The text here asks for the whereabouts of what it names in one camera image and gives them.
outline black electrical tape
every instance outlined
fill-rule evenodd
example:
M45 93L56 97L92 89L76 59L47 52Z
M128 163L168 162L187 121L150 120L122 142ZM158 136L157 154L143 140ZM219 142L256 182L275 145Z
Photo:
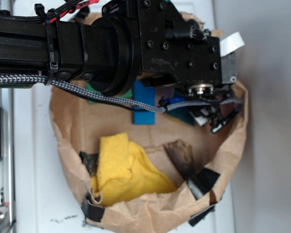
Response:
M82 211L86 218L93 222L101 222L106 208L96 206L90 203L91 194L87 194L82 204Z

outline hex socket screw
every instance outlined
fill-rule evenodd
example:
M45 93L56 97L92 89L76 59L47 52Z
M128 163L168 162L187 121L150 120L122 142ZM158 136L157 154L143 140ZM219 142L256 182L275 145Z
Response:
M148 47L148 49L152 49L154 47L154 42L153 40L149 40L147 43L146 43L146 46Z
M151 2L150 2L150 0L144 0L143 3L142 3L142 5L144 7L150 7L151 6Z
M159 5L159 9L160 9L161 11L163 11L163 10L166 9L166 4L165 4L165 2L162 2L162 3Z
M162 43L162 49L163 50L168 50L169 49L169 44L167 42Z
M194 45L192 43L189 43L188 46L187 46L187 48L190 49L190 50L192 50L193 47L194 47Z
M218 63L213 63L213 65L212 65L212 69L217 70L218 68L219 68Z
M211 52L217 52L217 50L218 50L218 49L217 49L216 46L212 46L211 49L210 49Z
M189 62L188 62L188 67L189 67L189 68L193 68L193 67L194 67L194 65L195 65L195 64L194 64L194 62L193 62L193 61L189 61Z

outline yellow cloth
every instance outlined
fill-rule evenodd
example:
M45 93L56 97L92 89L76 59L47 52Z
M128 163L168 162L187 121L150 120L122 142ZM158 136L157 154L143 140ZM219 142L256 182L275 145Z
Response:
M129 142L127 133L100 139L97 175L92 177L94 196L102 206L129 201L146 193L170 193L174 184L148 159L144 149Z

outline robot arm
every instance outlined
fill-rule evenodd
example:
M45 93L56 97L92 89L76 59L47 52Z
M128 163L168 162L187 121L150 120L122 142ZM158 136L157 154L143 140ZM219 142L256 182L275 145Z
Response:
M185 21L172 2L112 0L92 25L59 21L86 2L71 0L47 14L36 4L37 17L2 12L0 85L41 82L85 99L158 113L187 107L200 125L210 122L214 133L239 112L242 101L231 89L236 79L223 75L219 39L196 21ZM126 93L136 79L146 87L173 86L183 97L162 99L159 107L112 97ZM72 80L88 81L102 94ZM220 105L231 102L238 105L224 118Z

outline crumpled paper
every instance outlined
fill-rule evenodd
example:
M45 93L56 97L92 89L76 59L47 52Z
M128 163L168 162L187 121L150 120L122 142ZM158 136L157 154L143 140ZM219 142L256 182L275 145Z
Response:
M85 87L85 82L75 82ZM99 152L101 136L128 132L144 147L153 164L178 187L170 194L145 194L129 202L106 208L101 223L95 224L117 233L165 233L188 221L191 216L217 203L224 193L243 154L248 123L248 92L237 82L236 96L245 100L243 111L218 134L209 126L190 126L156 114L156 125L135 126L129 111L88 101L53 88L50 102L51 122L58 140L58 152L68 185L81 205L90 192L91 180L81 163L79 152ZM170 162L163 145L182 139L192 145L197 169L211 169L221 176L212 191L195 200L187 184Z

